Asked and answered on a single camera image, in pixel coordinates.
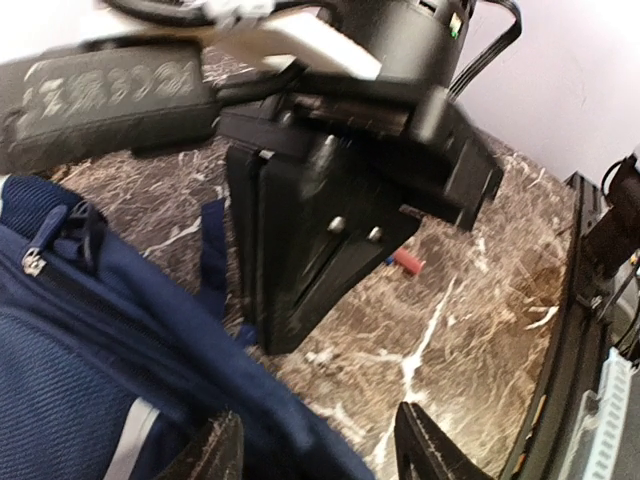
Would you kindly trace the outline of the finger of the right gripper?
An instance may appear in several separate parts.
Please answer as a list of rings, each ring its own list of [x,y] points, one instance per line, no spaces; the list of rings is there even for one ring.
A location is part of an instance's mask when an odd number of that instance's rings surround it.
[[[238,249],[241,301],[257,343],[273,343],[267,281],[267,220],[273,205],[268,161],[247,145],[233,145],[226,154],[231,216]]]
[[[259,180],[260,343],[291,353],[355,285],[418,229],[400,190],[356,143],[324,135],[276,155]]]

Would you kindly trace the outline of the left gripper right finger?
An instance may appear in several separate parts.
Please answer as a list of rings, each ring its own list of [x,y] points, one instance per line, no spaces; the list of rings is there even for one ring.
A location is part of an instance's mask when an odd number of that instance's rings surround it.
[[[401,402],[394,441],[400,480],[491,480],[417,404]]]

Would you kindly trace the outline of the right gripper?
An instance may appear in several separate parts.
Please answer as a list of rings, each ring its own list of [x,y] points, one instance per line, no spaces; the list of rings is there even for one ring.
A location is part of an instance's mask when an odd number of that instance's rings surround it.
[[[373,80],[307,72],[278,94],[225,111],[219,132],[298,156],[334,134],[402,192],[402,201],[463,230],[495,197],[503,171],[457,105],[485,66],[458,64],[472,1],[346,1],[343,30],[381,64]]]

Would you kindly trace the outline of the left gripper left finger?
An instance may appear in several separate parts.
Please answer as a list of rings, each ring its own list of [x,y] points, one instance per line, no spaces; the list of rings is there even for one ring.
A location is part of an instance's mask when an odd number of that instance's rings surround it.
[[[207,422],[159,480],[240,480],[244,429],[240,417],[225,412]]]

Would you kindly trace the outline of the white marker purple cap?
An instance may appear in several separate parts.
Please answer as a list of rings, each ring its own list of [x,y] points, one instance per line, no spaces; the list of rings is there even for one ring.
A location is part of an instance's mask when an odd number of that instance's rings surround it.
[[[412,276],[419,275],[425,262],[411,254],[406,248],[399,248],[385,260],[386,265],[397,264]]]

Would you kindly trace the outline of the navy blue student backpack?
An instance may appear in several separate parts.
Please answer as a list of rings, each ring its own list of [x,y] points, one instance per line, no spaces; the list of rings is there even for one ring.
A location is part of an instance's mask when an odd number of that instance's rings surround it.
[[[241,479],[369,479],[345,439],[224,328],[225,204],[202,209],[191,294],[88,200],[1,179],[1,475],[157,479],[207,422],[237,414]]]

